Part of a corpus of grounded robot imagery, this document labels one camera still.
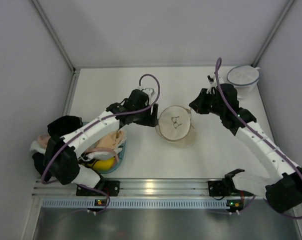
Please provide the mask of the beige mesh laundry bag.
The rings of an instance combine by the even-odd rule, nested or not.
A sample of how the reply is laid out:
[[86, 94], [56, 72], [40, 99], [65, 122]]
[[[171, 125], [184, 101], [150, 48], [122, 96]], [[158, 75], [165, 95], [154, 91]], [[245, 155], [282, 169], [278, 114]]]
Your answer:
[[190, 147], [196, 140], [192, 112], [180, 105], [164, 109], [158, 117], [155, 129], [162, 139], [179, 148]]

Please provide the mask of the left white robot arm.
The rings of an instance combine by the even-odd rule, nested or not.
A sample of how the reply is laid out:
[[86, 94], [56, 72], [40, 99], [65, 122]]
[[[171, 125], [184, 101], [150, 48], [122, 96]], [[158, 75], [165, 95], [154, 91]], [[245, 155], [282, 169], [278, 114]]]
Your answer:
[[126, 125], [154, 127], [158, 109], [157, 103], [151, 100], [154, 93], [152, 88], [134, 89], [128, 98], [112, 103], [85, 126], [63, 136], [52, 136], [44, 155], [42, 183], [46, 183], [45, 177], [50, 173], [62, 185], [74, 183], [95, 188], [101, 176], [80, 165], [78, 158], [98, 140]]

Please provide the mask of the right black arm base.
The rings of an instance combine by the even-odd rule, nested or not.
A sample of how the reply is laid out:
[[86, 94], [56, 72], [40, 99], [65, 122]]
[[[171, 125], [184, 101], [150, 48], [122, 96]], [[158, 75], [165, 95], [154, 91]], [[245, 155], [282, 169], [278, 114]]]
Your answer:
[[229, 180], [208, 181], [209, 196], [211, 197], [240, 197], [241, 193], [236, 190]]

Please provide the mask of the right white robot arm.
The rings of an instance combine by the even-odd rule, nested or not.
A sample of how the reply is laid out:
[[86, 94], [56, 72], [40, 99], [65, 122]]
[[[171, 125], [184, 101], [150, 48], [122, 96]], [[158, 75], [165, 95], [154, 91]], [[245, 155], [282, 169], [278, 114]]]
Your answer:
[[302, 204], [302, 168], [275, 146], [250, 111], [240, 107], [237, 91], [231, 84], [201, 89], [189, 107], [201, 115], [217, 115], [269, 174], [265, 178], [240, 168], [229, 172], [223, 181], [230, 192], [245, 191], [262, 197], [281, 214]]

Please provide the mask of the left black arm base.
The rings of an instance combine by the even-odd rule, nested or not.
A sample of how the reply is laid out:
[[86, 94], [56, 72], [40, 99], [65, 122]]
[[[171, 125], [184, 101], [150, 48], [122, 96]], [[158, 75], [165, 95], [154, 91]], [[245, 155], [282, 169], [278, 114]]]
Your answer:
[[[120, 181], [118, 180], [102, 180], [98, 183], [97, 190], [100, 190], [110, 197], [116, 197], [120, 190]], [[92, 197], [92, 196], [103, 196], [101, 193], [97, 193], [93, 190], [78, 186], [76, 190], [76, 196], [78, 197]]]

